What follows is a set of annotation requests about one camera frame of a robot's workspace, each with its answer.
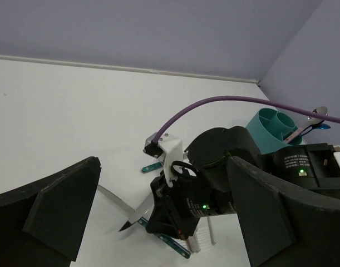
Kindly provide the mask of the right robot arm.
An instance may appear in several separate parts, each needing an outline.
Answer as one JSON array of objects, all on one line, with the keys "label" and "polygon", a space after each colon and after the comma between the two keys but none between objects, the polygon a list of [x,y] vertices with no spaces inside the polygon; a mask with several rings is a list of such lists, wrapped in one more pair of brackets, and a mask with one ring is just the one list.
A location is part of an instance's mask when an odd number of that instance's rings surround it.
[{"label": "right robot arm", "polygon": [[150,184],[154,209],[146,226],[151,234],[186,240],[200,218],[236,213],[227,160],[237,156],[259,169],[321,195],[340,199],[340,164],[328,144],[294,145],[263,154],[241,126],[201,133],[187,148],[188,161],[173,161],[171,186],[165,175]]}]

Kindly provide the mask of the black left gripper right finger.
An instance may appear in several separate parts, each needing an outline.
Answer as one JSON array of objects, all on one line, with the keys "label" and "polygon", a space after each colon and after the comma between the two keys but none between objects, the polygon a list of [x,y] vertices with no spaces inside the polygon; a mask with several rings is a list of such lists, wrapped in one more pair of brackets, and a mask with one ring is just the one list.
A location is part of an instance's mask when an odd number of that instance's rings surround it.
[{"label": "black left gripper right finger", "polygon": [[251,266],[340,266],[340,200],[236,156],[227,172]]}]

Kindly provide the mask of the dark purple spoon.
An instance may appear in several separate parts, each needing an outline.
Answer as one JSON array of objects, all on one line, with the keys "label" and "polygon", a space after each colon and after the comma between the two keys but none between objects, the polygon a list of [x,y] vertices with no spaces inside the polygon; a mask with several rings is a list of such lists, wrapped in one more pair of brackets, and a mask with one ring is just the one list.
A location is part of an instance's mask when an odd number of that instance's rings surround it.
[{"label": "dark purple spoon", "polygon": [[303,136],[307,135],[308,133],[310,133],[311,131],[313,131],[313,130],[315,130],[315,129],[317,129],[317,128],[320,128],[320,126],[321,126],[321,124],[313,125],[313,126],[311,126],[309,129],[303,131],[303,132],[300,134],[300,136],[303,137]]}]

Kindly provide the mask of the blue spoon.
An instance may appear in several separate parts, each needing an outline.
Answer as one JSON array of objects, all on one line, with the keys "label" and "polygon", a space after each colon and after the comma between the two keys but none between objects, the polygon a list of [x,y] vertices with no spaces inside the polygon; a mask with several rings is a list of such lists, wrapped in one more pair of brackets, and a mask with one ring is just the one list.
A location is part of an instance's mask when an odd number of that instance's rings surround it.
[{"label": "blue spoon", "polygon": [[320,129],[320,130],[327,130],[327,129],[330,129],[331,127],[328,124],[322,123],[322,124],[316,126],[315,128]]}]

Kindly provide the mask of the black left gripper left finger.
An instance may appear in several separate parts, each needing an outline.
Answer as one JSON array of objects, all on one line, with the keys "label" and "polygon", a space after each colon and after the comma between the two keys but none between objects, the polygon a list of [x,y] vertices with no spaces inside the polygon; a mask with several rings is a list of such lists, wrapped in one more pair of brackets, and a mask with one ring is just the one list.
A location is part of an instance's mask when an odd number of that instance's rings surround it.
[{"label": "black left gripper left finger", "polygon": [[97,157],[0,194],[0,266],[76,261],[101,173]]}]

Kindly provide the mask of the knife with pink handle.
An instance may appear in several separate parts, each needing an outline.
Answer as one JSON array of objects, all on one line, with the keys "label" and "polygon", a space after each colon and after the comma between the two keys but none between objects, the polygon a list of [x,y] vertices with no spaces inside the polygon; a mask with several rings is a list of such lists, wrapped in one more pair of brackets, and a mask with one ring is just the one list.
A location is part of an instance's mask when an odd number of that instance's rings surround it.
[{"label": "knife with pink handle", "polygon": [[129,216],[128,220],[121,227],[119,232],[124,231],[131,227],[134,223],[138,222],[142,217],[144,217],[149,210],[154,206],[154,198],[152,193],[148,194],[146,199],[140,204],[140,206]]}]

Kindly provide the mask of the knife with teal handle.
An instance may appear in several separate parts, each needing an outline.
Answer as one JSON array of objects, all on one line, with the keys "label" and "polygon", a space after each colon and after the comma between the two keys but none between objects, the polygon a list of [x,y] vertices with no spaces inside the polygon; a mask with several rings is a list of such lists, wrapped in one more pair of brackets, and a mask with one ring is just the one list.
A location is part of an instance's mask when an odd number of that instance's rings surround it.
[{"label": "knife with teal handle", "polygon": [[[125,203],[123,200],[121,200],[118,196],[113,194],[111,191],[106,189],[105,187],[98,185],[98,191],[105,195],[109,200],[111,200],[113,203],[119,206],[120,209],[123,209],[125,212],[132,213],[135,211],[131,206],[129,206],[127,203]],[[148,220],[144,217],[139,218],[136,223],[139,225],[142,225],[144,228],[148,225]],[[172,248],[174,251],[176,251],[178,254],[180,254],[182,257],[189,259],[191,256],[191,252],[184,248],[182,245],[180,245],[178,242],[173,240],[172,238],[161,235],[161,234],[154,234],[157,238],[159,238],[162,242],[164,242],[168,247]]]}]

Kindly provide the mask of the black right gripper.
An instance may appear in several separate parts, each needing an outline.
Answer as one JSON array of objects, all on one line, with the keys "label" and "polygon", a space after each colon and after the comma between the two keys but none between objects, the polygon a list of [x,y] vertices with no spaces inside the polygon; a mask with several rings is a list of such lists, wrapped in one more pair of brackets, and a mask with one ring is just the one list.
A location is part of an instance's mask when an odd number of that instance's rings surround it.
[{"label": "black right gripper", "polygon": [[146,226],[150,234],[186,240],[193,235],[200,218],[236,213],[232,193],[214,189],[198,172],[191,180],[178,178],[172,187],[161,172],[150,188],[154,199]]}]

